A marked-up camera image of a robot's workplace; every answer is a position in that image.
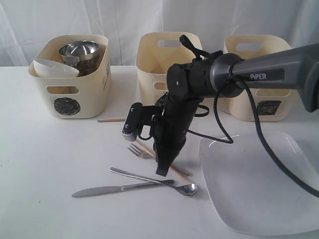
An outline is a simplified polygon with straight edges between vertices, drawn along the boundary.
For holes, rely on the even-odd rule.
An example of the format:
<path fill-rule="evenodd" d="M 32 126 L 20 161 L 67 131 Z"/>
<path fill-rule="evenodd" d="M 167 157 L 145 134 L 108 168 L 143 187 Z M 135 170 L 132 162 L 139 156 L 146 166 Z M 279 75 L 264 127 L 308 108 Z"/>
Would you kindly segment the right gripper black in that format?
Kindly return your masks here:
<path fill-rule="evenodd" d="M 186 143 L 186 134 L 202 98 L 184 101 L 170 94 L 160 97 L 156 106 L 161 112 L 155 116 L 153 138 L 156 153 L 156 174 L 166 176 L 168 170 Z"/>

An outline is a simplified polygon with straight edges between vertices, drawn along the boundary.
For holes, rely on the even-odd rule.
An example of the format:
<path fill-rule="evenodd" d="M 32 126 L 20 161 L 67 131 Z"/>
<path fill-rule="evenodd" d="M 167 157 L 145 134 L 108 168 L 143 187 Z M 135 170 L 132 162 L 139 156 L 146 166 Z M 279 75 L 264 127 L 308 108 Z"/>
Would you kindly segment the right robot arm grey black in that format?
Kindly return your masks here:
<path fill-rule="evenodd" d="M 293 48 L 251 59 L 234 53 L 173 64 L 166 75 L 168 95 L 152 126 L 157 175 L 166 176 L 186 142 L 204 98 L 233 98 L 250 89 L 294 89 L 308 112 L 319 107 L 319 46 Z"/>

